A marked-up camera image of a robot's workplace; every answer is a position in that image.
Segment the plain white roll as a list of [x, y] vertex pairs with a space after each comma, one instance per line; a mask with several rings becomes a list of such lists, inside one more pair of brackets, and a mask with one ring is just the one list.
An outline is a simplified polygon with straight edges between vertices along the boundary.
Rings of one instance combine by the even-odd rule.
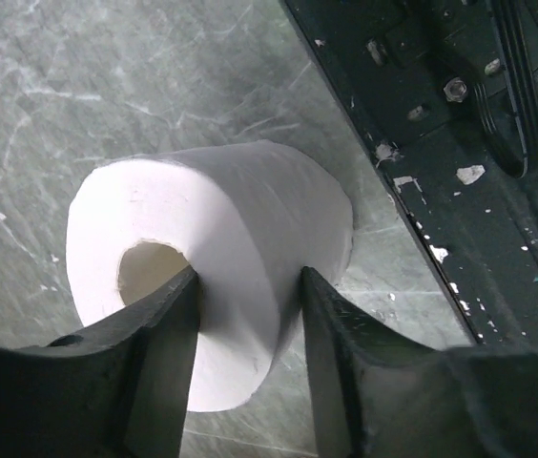
[[353, 210], [311, 157], [271, 141], [120, 159], [70, 205], [66, 270], [84, 325], [149, 295], [185, 267], [201, 283], [188, 409], [245, 404], [297, 331], [309, 266], [342, 277]]

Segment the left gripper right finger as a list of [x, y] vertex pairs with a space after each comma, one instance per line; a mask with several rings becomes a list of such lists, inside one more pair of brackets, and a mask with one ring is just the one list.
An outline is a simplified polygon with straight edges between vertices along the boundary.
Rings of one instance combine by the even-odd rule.
[[300, 277], [321, 457], [538, 457], [538, 348], [414, 342]]

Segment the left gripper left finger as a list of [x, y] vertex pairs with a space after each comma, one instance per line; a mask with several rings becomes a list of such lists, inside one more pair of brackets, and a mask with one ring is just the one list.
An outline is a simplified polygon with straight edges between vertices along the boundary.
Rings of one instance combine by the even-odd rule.
[[46, 346], [0, 346], [0, 457], [176, 457], [197, 349], [186, 268]]

